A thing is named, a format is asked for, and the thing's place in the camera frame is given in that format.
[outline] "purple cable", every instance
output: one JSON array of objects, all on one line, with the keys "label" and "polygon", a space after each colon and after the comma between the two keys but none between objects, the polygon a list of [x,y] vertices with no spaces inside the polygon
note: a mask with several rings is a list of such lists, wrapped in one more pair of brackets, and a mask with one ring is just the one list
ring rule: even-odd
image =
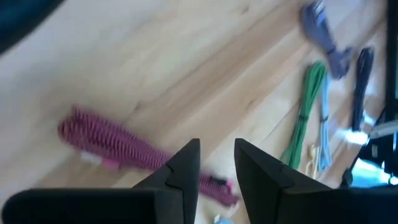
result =
[{"label": "purple cable", "polygon": [[[171,158],[114,122],[78,108],[59,124],[58,134],[75,148],[118,161],[122,166],[155,171]],[[208,174],[200,175],[199,191],[229,207],[239,200],[226,184],[217,183]]]},{"label": "purple cable", "polygon": [[301,23],[308,39],[320,47],[326,54],[331,75],[340,79],[347,75],[353,49],[347,47],[339,51],[329,31],[323,0],[306,4],[301,11]]}]

